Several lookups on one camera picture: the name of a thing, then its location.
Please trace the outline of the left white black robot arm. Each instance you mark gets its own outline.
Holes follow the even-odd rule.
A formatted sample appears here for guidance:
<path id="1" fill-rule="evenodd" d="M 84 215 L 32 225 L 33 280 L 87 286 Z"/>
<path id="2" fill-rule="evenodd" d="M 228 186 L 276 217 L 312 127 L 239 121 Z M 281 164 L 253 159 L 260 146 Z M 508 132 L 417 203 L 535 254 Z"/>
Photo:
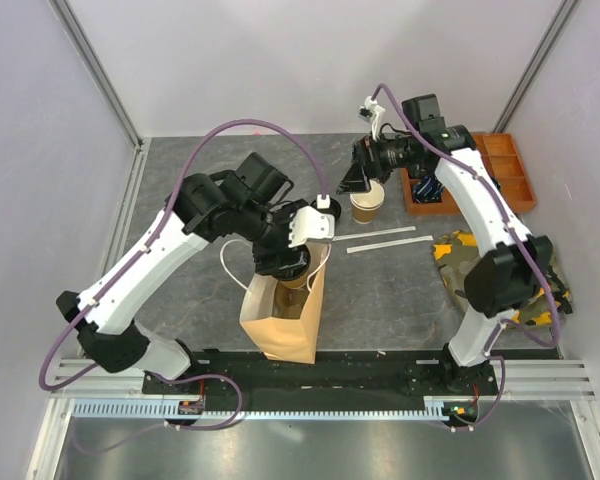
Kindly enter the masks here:
<path id="1" fill-rule="evenodd" d="M 257 153 L 235 170 L 184 178 L 147 232 L 101 279 L 57 298 L 87 356 L 109 373 L 138 367 L 164 377 L 178 393 L 195 389 L 200 371 L 184 346 L 143 329 L 135 315 L 183 263 L 228 235 L 251 243 L 257 274 L 277 280 L 305 274 L 310 252 L 295 229 L 311 205 L 273 199 L 292 187 Z"/>

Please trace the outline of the brown paper bag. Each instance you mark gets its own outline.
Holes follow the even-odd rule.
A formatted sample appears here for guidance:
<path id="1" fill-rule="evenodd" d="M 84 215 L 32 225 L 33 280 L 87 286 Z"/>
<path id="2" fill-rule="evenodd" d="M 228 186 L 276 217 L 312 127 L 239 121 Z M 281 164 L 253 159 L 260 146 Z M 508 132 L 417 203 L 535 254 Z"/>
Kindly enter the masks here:
<path id="1" fill-rule="evenodd" d="M 312 365 L 323 311 L 326 264 L 330 244 L 309 245 L 310 265 L 297 280 L 283 282 L 255 274 L 241 282 L 225 261 L 226 241 L 219 254 L 225 273 L 244 290 L 239 323 L 261 353 L 271 361 Z"/>

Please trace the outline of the cardboard cup carrier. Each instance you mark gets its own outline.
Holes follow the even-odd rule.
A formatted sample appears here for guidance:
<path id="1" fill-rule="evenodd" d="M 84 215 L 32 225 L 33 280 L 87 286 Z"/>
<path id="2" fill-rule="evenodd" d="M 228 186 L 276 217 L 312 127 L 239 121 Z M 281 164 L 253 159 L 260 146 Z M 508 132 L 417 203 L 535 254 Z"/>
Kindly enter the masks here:
<path id="1" fill-rule="evenodd" d="M 307 296 L 306 290 L 292 291 L 279 284 L 274 293 L 272 316 L 290 320 L 299 319 Z"/>

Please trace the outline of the single brown paper cup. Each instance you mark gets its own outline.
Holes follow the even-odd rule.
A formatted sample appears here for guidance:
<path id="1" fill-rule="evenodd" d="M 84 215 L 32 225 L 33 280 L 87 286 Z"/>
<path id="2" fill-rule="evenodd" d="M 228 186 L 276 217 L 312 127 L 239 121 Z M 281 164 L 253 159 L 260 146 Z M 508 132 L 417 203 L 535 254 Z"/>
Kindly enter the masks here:
<path id="1" fill-rule="evenodd" d="M 279 284 L 289 290 L 305 290 L 307 288 L 307 275 L 300 276 L 293 280 L 279 280 Z"/>

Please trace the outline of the stack of black lids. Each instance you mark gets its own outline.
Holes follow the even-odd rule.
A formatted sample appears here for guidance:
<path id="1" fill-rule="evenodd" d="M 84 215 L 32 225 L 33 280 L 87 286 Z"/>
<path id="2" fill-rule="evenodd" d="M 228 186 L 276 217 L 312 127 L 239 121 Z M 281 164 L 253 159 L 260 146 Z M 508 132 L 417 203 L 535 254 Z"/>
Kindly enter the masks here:
<path id="1" fill-rule="evenodd" d="M 341 219 L 342 207 L 335 199 L 329 198 L 327 200 L 322 200 L 321 197 L 318 196 L 311 202 L 311 207 L 316 209 L 321 214 L 331 215 L 336 224 L 338 224 Z"/>

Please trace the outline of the stack of paper cups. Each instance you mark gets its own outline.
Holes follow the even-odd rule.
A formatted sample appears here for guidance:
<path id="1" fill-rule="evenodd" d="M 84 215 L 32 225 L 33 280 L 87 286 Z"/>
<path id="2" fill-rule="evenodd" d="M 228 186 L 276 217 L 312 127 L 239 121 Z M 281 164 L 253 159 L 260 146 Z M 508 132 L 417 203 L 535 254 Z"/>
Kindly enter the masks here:
<path id="1" fill-rule="evenodd" d="M 375 180 L 372 180 L 370 185 L 371 189 L 368 192 L 349 195 L 353 219 L 363 225 L 375 219 L 385 200 L 384 187 Z"/>

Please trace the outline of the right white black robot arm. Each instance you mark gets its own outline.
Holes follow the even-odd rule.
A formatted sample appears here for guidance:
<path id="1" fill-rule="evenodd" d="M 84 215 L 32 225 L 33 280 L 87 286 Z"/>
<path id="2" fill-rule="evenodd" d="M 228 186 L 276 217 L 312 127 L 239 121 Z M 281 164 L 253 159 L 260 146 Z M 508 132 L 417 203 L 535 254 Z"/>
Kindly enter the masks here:
<path id="1" fill-rule="evenodd" d="M 395 102 L 408 132 L 391 138 L 382 132 L 384 108 L 374 95 L 359 109 L 370 132 L 352 149 L 351 165 L 337 191 L 367 193 L 374 181 L 411 166 L 424 168 L 449 192 L 477 243 L 479 260 L 468 272 L 464 293 L 468 308 L 457 333 L 443 347 L 438 381 L 457 394 L 487 366 L 490 350 L 504 327 L 540 290 L 553 245 L 534 236 L 506 203 L 484 166 L 476 142 L 463 125 L 449 126 L 435 95 Z"/>

